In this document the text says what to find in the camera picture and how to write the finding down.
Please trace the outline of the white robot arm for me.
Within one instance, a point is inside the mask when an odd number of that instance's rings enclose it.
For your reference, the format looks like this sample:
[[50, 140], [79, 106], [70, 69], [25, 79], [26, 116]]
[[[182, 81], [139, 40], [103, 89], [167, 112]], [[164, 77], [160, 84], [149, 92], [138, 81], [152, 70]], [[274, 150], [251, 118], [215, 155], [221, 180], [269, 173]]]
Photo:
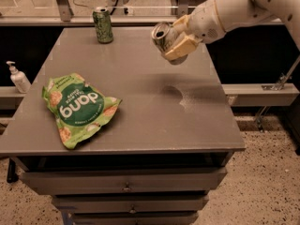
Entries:
[[176, 41], [162, 54], [169, 61], [194, 52], [199, 43], [210, 44], [226, 33], [280, 19], [300, 49], [300, 0], [207, 0], [172, 24]]

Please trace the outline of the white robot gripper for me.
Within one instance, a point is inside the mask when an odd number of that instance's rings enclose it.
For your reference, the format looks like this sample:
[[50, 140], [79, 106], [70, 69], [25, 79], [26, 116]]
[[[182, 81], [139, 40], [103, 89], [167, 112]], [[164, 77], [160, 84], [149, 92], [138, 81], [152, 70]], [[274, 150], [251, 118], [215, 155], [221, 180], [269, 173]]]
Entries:
[[201, 42], [210, 44], [226, 35], [218, 16], [216, 0], [207, 0], [196, 6], [189, 15], [184, 15], [173, 22], [172, 27], [178, 34], [185, 34], [164, 53], [168, 61], [194, 52]]

